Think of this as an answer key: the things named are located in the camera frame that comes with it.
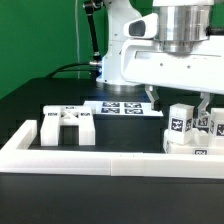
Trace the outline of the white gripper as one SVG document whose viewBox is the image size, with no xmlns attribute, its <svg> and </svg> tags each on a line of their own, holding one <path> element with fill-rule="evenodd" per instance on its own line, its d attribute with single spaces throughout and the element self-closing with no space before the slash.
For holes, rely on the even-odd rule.
<svg viewBox="0 0 224 224">
<path fill-rule="evenodd" d="M 197 117 L 202 118 L 212 99 L 210 93 L 224 95 L 224 38 L 211 36 L 197 42 L 189 54 L 162 52 L 152 40 L 127 40 L 121 72 L 126 81 L 148 84 L 145 92 L 154 111 L 161 110 L 156 86 L 201 92 Z"/>
</svg>

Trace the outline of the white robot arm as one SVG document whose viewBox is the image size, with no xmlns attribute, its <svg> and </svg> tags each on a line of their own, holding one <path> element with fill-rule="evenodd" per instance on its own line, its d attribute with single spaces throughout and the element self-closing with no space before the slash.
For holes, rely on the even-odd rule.
<svg viewBox="0 0 224 224">
<path fill-rule="evenodd" d="M 224 28 L 210 26 L 218 0 L 153 0 L 146 16 L 130 0 L 102 0 L 109 44 L 98 82 L 115 89 L 143 84 L 158 108 L 158 87 L 197 91 L 198 116 L 214 94 L 224 95 Z"/>
</svg>

